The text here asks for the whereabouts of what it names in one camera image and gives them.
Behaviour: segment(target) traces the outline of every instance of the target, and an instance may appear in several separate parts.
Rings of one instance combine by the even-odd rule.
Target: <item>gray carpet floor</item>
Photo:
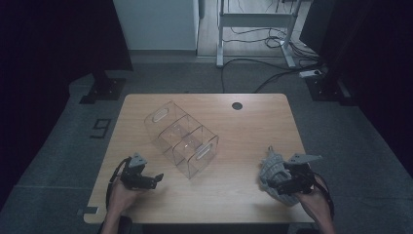
[[[133,59],[134,71],[108,71],[126,78],[119,100],[79,104],[93,84],[91,75],[70,85],[70,100],[55,128],[14,187],[0,214],[0,233],[95,233],[83,221],[94,181],[127,94],[221,93],[213,61]],[[236,62],[224,69],[227,93],[252,93],[279,69]],[[312,164],[326,179],[336,206],[338,233],[413,233],[413,179],[356,106],[312,101],[298,74],[282,77],[261,93],[288,97],[306,152],[323,156]],[[111,119],[105,138],[94,130]],[[295,223],[288,233],[310,224]],[[141,225],[133,227],[141,233]]]

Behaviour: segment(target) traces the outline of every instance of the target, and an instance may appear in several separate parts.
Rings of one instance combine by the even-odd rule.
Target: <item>wooden table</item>
[[[147,115],[173,100],[219,135],[217,155],[191,179],[181,173],[150,141]],[[243,105],[241,110],[232,107]],[[138,223],[290,223],[313,222],[301,205],[286,207],[260,190],[258,173],[268,146],[287,160],[304,153],[285,95],[129,95],[126,97],[88,207],[87,223],[106,214],[109,178],[119,163],[139,152],[148,164],[143,174],[165,174],[155,190],[145,193],[127,215]]]

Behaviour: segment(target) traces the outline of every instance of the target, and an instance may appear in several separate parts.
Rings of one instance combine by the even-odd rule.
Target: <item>transparent container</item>
[[[173,101],[148,115],[145,127],[156,147],[188,178],[216,155],[218,136]]]

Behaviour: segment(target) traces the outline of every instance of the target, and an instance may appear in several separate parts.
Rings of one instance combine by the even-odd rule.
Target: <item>power strip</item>
[[[309,71],[302,71],[299,73],[300,78],[310,78],[313,76],[320,76],[321,72],[319,70],[309,70]]]

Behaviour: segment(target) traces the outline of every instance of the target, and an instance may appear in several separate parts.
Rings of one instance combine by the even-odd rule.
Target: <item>equipment stand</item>
[[[291,39],[292,30],[297,21],[298,11],[300,10],[301,0],[297,0],[292,13],[275,13],[275,14],[233,14],[224,13],[225,0],[220,0],[221,7],[219,12],[218,22],[218,43],[216,48],[216,66],[224,65],[224,43],[223,30],[224,27],[286,27],[287,32],[283,41],[281,41],[282,53],[289,67],[295,67],[295,62],[292,59],[291,52],[288,48]]]

